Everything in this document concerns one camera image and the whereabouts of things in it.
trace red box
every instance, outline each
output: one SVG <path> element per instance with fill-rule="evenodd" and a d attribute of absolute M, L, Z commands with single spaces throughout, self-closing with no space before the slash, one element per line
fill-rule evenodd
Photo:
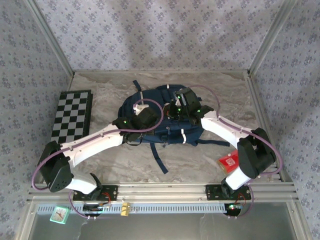
<path fill-rule="evenodd" d="M 234 150 L 226 156 L 221 157 L 217 163 L 224 173 L 229 174 L 239 166 L 238 151 Z"/>

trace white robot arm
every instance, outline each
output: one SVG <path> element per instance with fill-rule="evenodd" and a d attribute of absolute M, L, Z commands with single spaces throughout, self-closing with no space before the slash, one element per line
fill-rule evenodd
<path fill-rule="evenodd" d="M 178 101 L 167 107 L 169 117 L 187 118 L 193 125 L 202 126 L 225 139 L 238 151 L 239 166 L 221 182 L 225 196 L 231 196 L 276 161 L 275 152 L 264 143 L 270 140 L 262 128 L 252 130 L 240 126 L 218 115 L 213 108 L 201 106 L 197 95 L 188 87 L 175 94 Z M 254 138 L 253 134 L 264 142 Z"/>
<path fill-rule="evenodd" d="M 72 142 L 61 145 L 55 141 L 48 143 L 38 164 L 54 152 L 62 150 L 62 153 L 50 159 L 40 168 L 48 189 L 51 192 L 65 188 L 80 191 L 85 195 L 91 195 L 92 199 L 98 196 L 102 188 L 98 178 L 93 173 L 75 174 L 72 170 L 89 157 L 125 142 L 134 141 L 143 134 L 142 131 L 124 132 L 121 130 L 146 130 L 155 125 L 158 116 L 148 105 L 136 105 L 133 109 L 135 115 L 132 119 L 117 118 L 102 130 Z"/>

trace glass panel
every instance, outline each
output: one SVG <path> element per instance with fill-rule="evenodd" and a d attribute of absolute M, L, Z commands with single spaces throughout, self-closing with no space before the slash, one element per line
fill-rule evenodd
<path fill-rule="evenodd" d="M 238 219 L 218 213 L 116 214 L 87 220 L 70 214 L 65 225 L 51 222 L 51 214 L 37 214 L 29 240 L 239 240 L 297 239 L 285 203 L 256 203 Z"/>

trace yellow block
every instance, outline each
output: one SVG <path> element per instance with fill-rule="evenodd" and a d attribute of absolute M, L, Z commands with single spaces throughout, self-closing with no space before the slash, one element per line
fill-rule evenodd
<path fill-rule="evenodd" d="M 129 216 L 129 212 L 130 212 L 130 203 L 124 202 L 122 204 L 122 207 L 121 207 L 121 216 L 128 217 Z"/>

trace metal bar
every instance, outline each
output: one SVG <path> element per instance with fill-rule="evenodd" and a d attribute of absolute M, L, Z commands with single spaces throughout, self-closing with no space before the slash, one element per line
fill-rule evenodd
<path fill-rule="evenodd" d="M 221 73 L 221 74 L 236 74 L 238 75 L 242 71 L 246 71 L 246 69 L 221 69 L 221 70 L 210 70 L 210 69 L 200 69 L 200 70 L 192 70 L 192 69 L 183 69 L 183 70 L 174 70 L 174 69 L 166 69 L 165 73 Z M 161 74 L 164 71 L 163 70 L 77 70 L 75 73 L 80 75 L 90 74 L 94 72 L 94 74 L 121 74 L 121 73 L 127 73 L 127 74 Z"/>
<path fill-rule="evenodd" d="M 36 203 L 29 202 L 24 206 L 19 227 L 15 233 L 14 240 L 28 240 L 32 225 L 34 224 Z"/>
<path fill-rule="evenodd" d="M 251 79 L 251 78 L 254 78 L 254 75 L 249 77 L 248 73 L 244 71 L 243 76 L 245 81 L 247 82 L 249 94 L 252 98 L 252 103 L 254 104 L 255 115 L 257 117 L 258 124 L 261 125 L 262 128 L 264 128 L 264 130 L 269 136 L 270 142 L 274 144 L 275 141 L 273 136 L 271 135 L 271 131 L 269 128 L 269 125 L 270 125 L 269 120 L 265 115 L 265 112 L 262 110 L 263 104 L 261 102 L 260 97 L 257 94 L 258 90 L 257 90 L 256 84 Z M 284 181 L 281 184 L 285 184 L 285 183 L 293 184 L 292 180 L 288 177 L 288 175 L 285 173 L 284 170 L 280 171 L 279 176 Z M 291 218 L 292 225 L 293 225 L 295 234 L 297 236 L 297 239 L 312 240 L 313 238 L 312 238 L 310 229 L 308 227 L 305 215 L 302 211 L 300 202 L 297 200 L 287 201 L 287 208 L 290 214 L 290 218 Z"/>
<path fill-rule="evenodd" d="M 58 58 L 59 62 L 61 63 L 64 71 L 68 74 L 70 81 L 74 75 L 74 72 L 66 58 L 64 52 L 60 48 L 60 45 L 55 38 L 54 34 L 52 33 L 50 27 L 48 26 L 45 17 L 41 13 L 40 8 L 38 7 L 35 0 L 24 0 L 26 6 L 29 8 L 31 14 L 33 15 L 34 21 L 38 24 L 39 28 L 41 29 L 43 35 L 45 36 L 46 40 L 48 41 L 50 47 L 52 48 L 54 54 Z"/>
<path fill-rule="evenodd" d="M 117 201 L 113 203 L 232 203 L 231 200 L 207 201 L 206 185 L 201 183 L 118 183 Z M 254 182 L 251 184 L 257 203 L 298 201 L 292 182 Z M 30 189 L 28 200 L 37 203 L 68 202 L 68 190 L 52 193 Z"/>
<path fill-rule="evenodd" d="M 298 0 L 284 0 L 282 5 L 277 12 L 267 34 L 264 37 L 264 40 L 256 53 L 251 66 L 249 68 L 250 76 L 257 73 L 258 68 L 264 61 L 269 49 L 271 48 L 272 44 L 274 43 L 278 33 L 282 29 L 283 25 L 285 24 L 291 10 L 296 5 Z"/>
<path fill-rule="evenodd" d="M 267 118 L 267 116 L 265 115 L 265 112 L 263 111 L 262 109 L 262 102 L 261 102 L 261 99 L 260 97 L 258 96 L 258 91 L 256 89 L 256 86 L 255 86 L 255 83 L 254 81 L 249 77 L 248 75 L 248 72 L 243 72 L 243 76 L 244 76 L 244 80 L 246 81 L 247 83 L 247 86 L 248 86 L 248 90 L 249 90 L 249 94 L 251 96 L 251 99 L 252 99 L 252 103 L 254 105 L 254 109 L 255 109 L 255 116 L 256 116 L 256 119 L 258 121 L 258 125 L 261 126 L 265 132 L 268 134 L 269 136 L 269 139 L 270 139 L 270 143 L 271 144 L 275 144 L 275 140 L 271 134 L 271 130 L 269 128 L 270 126 L 270 123 L 269 123 L 269 120 Z M 279 172 L 279 175 L 280 175 L 280 178 L 283 180 L 283 181 L 286 181 L 286 175 L 284 173 L 284 170 L 281 170 Z"/>

